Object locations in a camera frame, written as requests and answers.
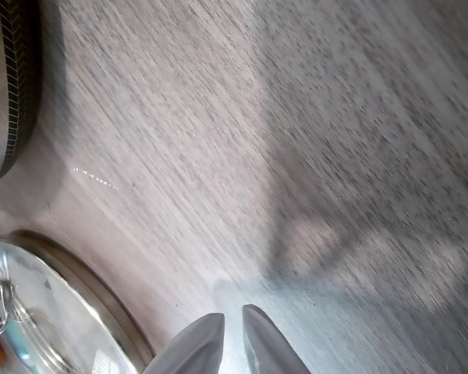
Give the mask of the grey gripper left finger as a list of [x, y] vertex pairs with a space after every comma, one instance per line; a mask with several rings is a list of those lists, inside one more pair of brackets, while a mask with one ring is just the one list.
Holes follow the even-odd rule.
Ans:
[[143, 373], [217, 374], [222, 362], [224, 335], [224, 314], [204, 315], [159, 351]]

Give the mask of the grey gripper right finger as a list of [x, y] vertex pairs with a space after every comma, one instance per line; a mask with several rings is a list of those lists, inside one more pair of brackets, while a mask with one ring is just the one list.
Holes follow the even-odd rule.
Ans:
[[243, 306], [243, 344], [251, 373], [305, 373], [309, 369], [259, 307]]

